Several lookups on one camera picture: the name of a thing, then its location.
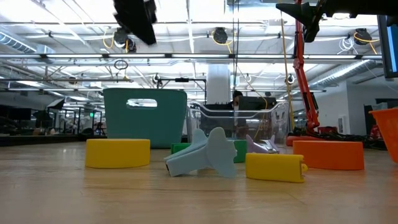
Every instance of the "yellow block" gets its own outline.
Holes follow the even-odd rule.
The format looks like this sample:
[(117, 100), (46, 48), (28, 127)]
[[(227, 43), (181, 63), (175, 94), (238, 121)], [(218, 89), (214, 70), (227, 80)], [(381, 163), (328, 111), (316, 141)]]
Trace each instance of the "yellow block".
[(89, 139), (86, 166), (92, 168), (128, 168), (146, 166), (150, 160), (147, 139)]
[(304, 182), (302, 155), (283, 154), (246, 154), (246, 177), (258, 180), (276, 180), (284, 182)]

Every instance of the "clear plastic bin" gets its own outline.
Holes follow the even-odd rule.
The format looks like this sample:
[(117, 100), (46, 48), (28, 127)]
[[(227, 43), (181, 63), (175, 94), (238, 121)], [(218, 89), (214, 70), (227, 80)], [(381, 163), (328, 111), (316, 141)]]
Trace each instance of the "clear plastic bin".
[(227, 138), (246, 139), (250, 135), (256, 142), (270, 139), (275, 135), (275, 143), (285, 144), (289, 125), (289, 103), (280, 102), (271, 110), (225, 111), (209, 110), (201, 103), (188, 103), (187, 135), (192, 141), (193, 130), (200, 128), (209, 135), (213, 128), (222, 127)]

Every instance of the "light blue toy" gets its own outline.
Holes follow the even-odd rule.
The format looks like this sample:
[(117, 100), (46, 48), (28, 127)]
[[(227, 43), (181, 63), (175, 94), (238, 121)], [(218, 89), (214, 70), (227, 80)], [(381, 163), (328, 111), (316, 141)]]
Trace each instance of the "light blue toy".
[(270, 140), (265, 140), (264, 145), (257, 144), (247, 134), (246, 142), (248, 143), (248, 153), (268, 153), (268, 154), (279, 154), (279, 149), (275, 145), (275, 136), (273, 135)]
[(235, 157), (234, 143), (227, 140), (223, 128), (215, 128), (209, 138), (201, 129), (196, 129), (189, 147), (164, 159), (172, 177), (211, 167), (219, 175), (233, 178), (236, 175)]

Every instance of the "teal bin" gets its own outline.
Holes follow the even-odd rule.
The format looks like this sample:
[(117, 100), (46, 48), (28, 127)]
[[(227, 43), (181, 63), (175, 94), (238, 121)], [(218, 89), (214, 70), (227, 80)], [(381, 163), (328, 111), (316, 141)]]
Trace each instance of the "teal bin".
[[(151, 148), (181, 142), (187, 110), (184, 91), (107, 88), (103, 93), (108, 138), (150, 139)], [(157, 106), (131, 106), (129, 100), (155, 100)]]

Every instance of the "person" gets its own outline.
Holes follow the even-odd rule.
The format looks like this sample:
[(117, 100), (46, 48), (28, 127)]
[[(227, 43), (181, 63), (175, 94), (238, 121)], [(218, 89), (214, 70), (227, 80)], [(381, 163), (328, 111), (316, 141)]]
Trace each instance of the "person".
[(235, 90), (232, 97), (232, 101), (228, 103), (230, 110), (239, 110), (239, 97), (243, 96), (241, 91)]
[[(233, 99), (228, 103), (230, 110), (239, 110), (239, 97), (243, 96), (241, 91), (235, 90), (233, 93)], [(243, 138), (246, 136), (247, 127), (246, 119), (238, 118), (239, 112), (234, 112), (234, 130), (236, 138)]]

